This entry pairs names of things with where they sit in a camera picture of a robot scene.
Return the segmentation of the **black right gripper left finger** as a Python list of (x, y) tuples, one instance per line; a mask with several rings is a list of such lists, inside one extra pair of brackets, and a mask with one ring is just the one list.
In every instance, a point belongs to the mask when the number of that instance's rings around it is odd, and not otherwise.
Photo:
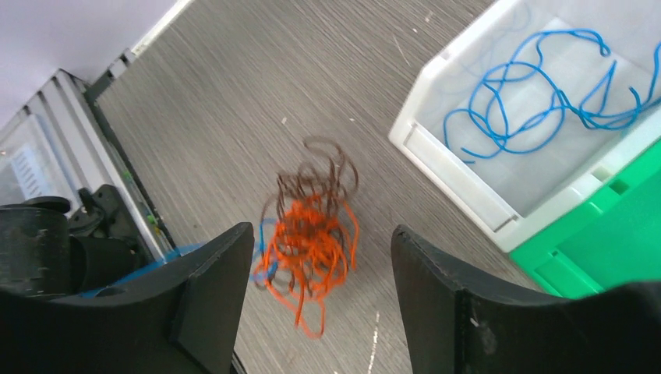
[(244, 372), (235, 340), (253, 245), (241, 222), (94, 297), (2, 292), (2, 372)]

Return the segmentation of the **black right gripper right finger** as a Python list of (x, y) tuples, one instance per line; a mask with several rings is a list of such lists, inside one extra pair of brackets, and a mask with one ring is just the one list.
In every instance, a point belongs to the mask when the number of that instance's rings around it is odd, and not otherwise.
[(415, 373), (657, 373), (660, 284), (559, 298), (512, 284), (400, 225), (391, 261)]

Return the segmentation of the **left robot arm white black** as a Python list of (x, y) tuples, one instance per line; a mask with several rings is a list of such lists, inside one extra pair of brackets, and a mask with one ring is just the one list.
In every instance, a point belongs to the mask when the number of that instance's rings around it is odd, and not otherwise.
[(105, 288), (153, 261), (116, 187), (78, 190), (82, 205), (41, 196), (1, 208), (1, 289), (57, 298)]

